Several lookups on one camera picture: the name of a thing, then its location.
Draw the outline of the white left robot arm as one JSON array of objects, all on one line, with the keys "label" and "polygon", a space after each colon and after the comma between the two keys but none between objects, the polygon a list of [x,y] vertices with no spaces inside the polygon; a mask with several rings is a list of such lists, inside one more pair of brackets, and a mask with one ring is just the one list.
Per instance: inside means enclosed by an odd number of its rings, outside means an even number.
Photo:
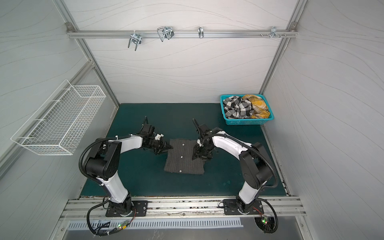
[{"label": "white left robot arm", "polygon": [[159,155],[172,148],[164,141],[163,135],[98,138],[82,152],[79,169],[85,177],[103,188],[108,195],[111,209],[116,214],[127,216],[134,207],[131,195],[118,174],[120,155],[136,149],[149,149]]}]

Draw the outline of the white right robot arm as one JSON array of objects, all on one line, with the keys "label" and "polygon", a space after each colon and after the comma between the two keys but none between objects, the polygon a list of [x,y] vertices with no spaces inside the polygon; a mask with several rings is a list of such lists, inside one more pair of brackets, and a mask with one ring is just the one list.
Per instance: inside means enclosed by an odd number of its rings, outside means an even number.
[{"label": "white right robot arm", "polygon": [[198,131],[199,138],[194,147],[194,158],[211,159],[214,148],[234,156],[240,163],[244,185],[237,196],[238,208],[252,205],[264,189],[276,188],[279,178],[276,168],[262,144],[250,144],[228,135],[220,128]]}]

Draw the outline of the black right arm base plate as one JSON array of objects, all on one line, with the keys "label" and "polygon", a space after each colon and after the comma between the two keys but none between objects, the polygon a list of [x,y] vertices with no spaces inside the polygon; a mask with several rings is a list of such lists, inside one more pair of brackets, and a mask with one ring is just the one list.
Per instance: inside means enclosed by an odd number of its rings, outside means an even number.
[{"label": "black right arm base plate", "polygon": [[245,204],[238,199],[224,199],[218,204],[218,208],[223,209],[226,216],[264,215],[261,201],[253,201],[250,204]]}]

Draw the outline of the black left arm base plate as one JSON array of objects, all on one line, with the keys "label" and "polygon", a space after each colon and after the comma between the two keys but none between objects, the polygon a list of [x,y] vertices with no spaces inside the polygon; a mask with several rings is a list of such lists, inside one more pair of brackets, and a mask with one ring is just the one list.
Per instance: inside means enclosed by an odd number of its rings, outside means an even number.
[{"label": "black left arm base plate", "polygon": [[131,201],[128,208],[123,208],[123,204],[109,202],[106,217],[145,217],[148,209],[148,201]]}]

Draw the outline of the dark grey striped shirt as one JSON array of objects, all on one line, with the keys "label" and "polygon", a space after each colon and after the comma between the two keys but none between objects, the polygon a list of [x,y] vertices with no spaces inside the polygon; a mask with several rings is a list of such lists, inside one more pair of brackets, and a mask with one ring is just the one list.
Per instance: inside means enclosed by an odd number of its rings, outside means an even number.
[{"label": "dark grey striped shirt", "polygon": [[164,171],[168,173],[203,175],[205,162],[199,158],[193,160],[196,140],[171,139]]}]

